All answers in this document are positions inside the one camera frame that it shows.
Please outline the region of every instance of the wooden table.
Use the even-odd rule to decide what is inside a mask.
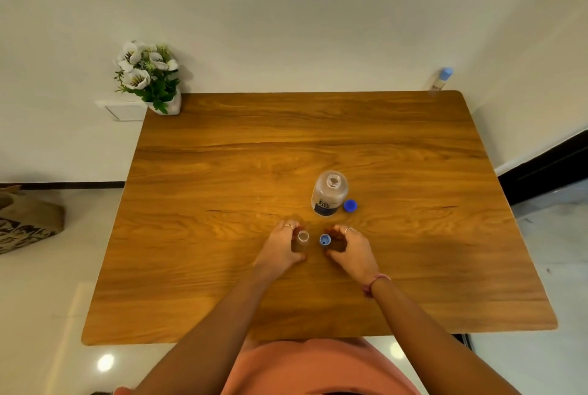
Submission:
[[[373,301],[323,257],[346,223],[380,269],[450,332],[557,325],[459,92],[191,94],[148,111],[100,271],[85,344],[173,342],[295,217],[307,262],[270,288],[262,340],[390,334]],[[355,213],[311,209],[319,174],[341,171]]]

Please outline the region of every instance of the white wall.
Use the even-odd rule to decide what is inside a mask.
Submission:
[[[0,7],[0,127],[8,140],[0,182],[126,178],[140,123],[112,122],[92,102],[116,98],[111,58],[129,39],[168,43],[185,66],[188,92],[414,90],[453,66],[449,88],[463,91],[498,169],[588,125],[580,84],[586,0],[0,0]]]

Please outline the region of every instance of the floor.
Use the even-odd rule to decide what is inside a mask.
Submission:
[[[560,328],[472,335],[476,352],[523,394],[586,392],[588,185],[581,186],[580,202],[584,194],[575,189],[513,208]],[[86,347],[79,339],[121,191],[29,194],[63,203],[66,230],[0,256],[0,393],[89,395],[133,387],[171,344]],[[369,341],[426,393],[393,337]]]

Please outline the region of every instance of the white vase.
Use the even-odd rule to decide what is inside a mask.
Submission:
[[[176,87],[176,96],[174,96],[171,101],[167,101],[165,103],[165,104],[167,104],[167,109],[168,109],[167,114],[162,113],[159,110],[155,110],[153,108],[153,103],[145,103],[145,104],[147,104],[147,107],[149,107],[151,110],[153,110],[158,115],[164,115],[164,116],[177,115],[178,113],[180,113],[180,109],[182,107],[182,94],[180,93],[179,88]]]

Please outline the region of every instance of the blue cap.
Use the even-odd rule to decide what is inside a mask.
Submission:
[[[355,200],[349,199],[343,203],[343,209],[345,209],[347,212],[353,212],[357,209],[357,202]]]
[[[328,234],[321,235],[319,241],[322,246],[327,246],[330,243],[330,235],[328,235]]]
[[[446,81],[452,74],[453,69],[451,67],[445,67],[443,70],[441,70],[441,73],[439,73],[439,79]]]

